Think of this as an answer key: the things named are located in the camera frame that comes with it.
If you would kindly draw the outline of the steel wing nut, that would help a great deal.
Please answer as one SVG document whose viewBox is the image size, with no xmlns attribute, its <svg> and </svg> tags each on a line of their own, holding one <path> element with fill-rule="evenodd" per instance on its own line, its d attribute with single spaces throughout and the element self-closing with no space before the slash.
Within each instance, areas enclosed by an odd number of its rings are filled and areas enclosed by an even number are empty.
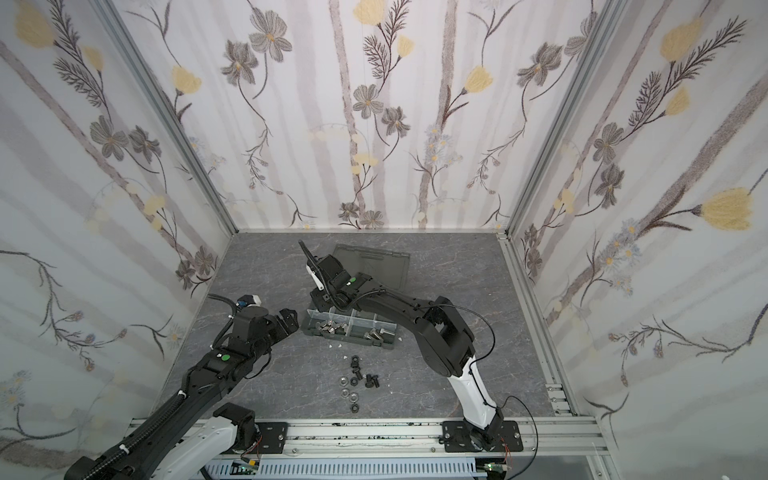
<svg viewBox="0 0 768 480">
<path fill-rule="evenodd" d="M 326 321 L 324 323 L 318 323 L 317 328 L 321 333 L 326 333 L 328 335 L 345 335 L 346 334 L 346 325 L 343 323 Z"/>
</svg>

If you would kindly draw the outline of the steel hex bolt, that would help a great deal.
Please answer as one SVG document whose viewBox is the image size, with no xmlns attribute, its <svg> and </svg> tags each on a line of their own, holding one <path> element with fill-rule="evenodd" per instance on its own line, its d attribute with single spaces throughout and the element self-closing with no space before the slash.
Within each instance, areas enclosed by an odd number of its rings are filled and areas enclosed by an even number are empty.
<svg viewBox="0 0 768 480">
<path fill-rule="evenodd" d="M 385 329 L 371 329 L 364 334 L 363 338 L 372 342 L 386 343 L 389 339 L 389 332 Z"/>
</svg>

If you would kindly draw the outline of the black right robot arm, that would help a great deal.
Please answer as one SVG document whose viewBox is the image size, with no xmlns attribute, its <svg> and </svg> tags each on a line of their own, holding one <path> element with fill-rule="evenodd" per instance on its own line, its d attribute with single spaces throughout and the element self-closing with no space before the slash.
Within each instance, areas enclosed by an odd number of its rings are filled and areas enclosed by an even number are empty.
<svg viewBox="0 0 768 480">
<path fill-rule="evenodd" d="M 477 368 L 475 336 L 461 307 L 439 297 L 424 300 L 385 287 L 372 276 L 351 274 L 332 255 L 304 251 L 306 268 L 316 288 L 311 293 L 321 311 L 334 307 L 376 314 L 409 331 L 421 355 L 437 374 L 448 379 L 462 407 L 460 421 L 442 423 L 440 443 L 448 453 L 518 453 L 524 444 L 517 423 L 504 418 Z"/>
</svg>

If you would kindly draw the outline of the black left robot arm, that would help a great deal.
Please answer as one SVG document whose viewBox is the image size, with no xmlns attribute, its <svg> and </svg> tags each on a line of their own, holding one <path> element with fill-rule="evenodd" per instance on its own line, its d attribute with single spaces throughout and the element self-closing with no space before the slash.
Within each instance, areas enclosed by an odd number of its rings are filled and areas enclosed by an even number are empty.
<svg viewBox="0 0 768 480">
<path fill-rule="evenodd" d="M 251 409 L 227 403 L 198 429 L 202 415 L 243 380 L 256 377 L 257 360 L 299 329 L 298 314 L 271 314 L 254 295 L 233 301 L 218 294 L 210 300 L 230 309 L 210 350 L 186 372 L 176 394 L 141 425 L 96 459 L 82 457 L 66 479 L 189 479 L 217 455 L 245 452 L 263 438 Z"/>
</svg>

